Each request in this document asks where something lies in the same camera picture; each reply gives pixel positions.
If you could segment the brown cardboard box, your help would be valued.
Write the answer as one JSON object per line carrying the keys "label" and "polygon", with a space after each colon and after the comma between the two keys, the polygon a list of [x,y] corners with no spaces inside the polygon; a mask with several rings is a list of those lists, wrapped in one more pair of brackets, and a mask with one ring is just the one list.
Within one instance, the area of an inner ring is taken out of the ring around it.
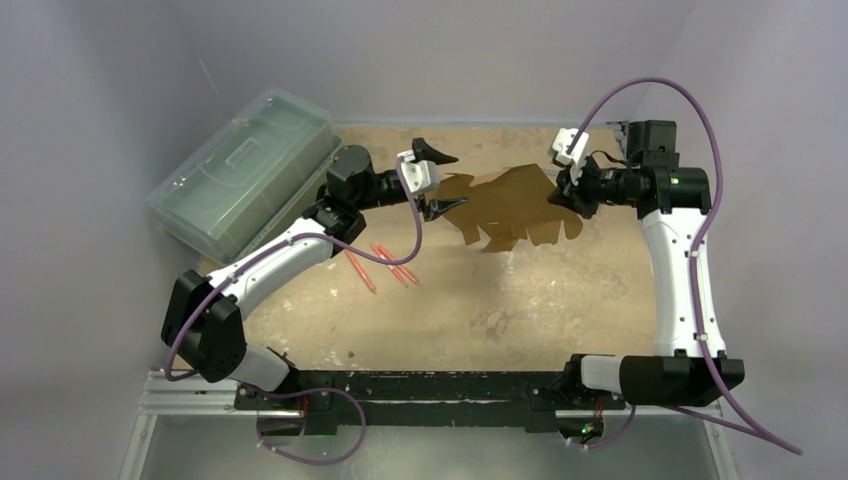
{"label": "brown cardboard box", "polygon": [[561,237],[576,239],[583,230],[574,212],[548,202],[556,186],[543,168],[525,164],[474,176],[451,173],[428,196],[438,200],[464,198],[465,203],[442,215],[467,245],[483,238],[485,252],[508,252],[521,240],[534,246],[554,245]]}

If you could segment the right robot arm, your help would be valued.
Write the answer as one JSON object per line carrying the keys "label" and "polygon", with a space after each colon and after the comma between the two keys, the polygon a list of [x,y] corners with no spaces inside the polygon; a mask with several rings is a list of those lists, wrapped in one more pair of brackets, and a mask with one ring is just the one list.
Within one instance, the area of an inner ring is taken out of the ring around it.
{"label": "right robot arm", "polygon": [[708,175],[681,166],[673,121],[630,124],[624,159],[606,168],[588,143],[576,129],[556,133],[550,155],[561,170],[548,201],[584,219],[600,206],[635,209],[651,261],[656,335],[648,356],[573,355],[559,387],[563,397],[576,407],[600,392],[632,405],[707,406],[745,378],[743,361],[727,356],[715,317],[701,231],[712,211]]}

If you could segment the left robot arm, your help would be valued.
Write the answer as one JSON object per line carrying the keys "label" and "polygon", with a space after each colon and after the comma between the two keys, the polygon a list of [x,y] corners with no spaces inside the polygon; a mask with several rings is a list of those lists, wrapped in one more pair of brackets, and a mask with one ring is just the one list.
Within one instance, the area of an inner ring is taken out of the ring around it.
{"label": "left robot arm", "polygon": [[267,297],[313,266],[342,251],[383,265],[393,260],[354,247],[366,227],[364,211],[406,204],[415,222],[415,243],[403,265],[423,243],[423,225],[466,203],[460,197],[427,199],[440,184],[439,168],[457,162],[422,138],[398,154],[395,165],[377,172],[361,145],[340,148],[326,171],[315,202],[282,234],[258,250],[201,275],[181,274],[172,289],[161,331],[168,346],[164,373],[169,381],[193,375],[214,383],[230,379],[259,389],[272,408],[297,399],[293,365],[281,354],[248,343],[243,322]]}

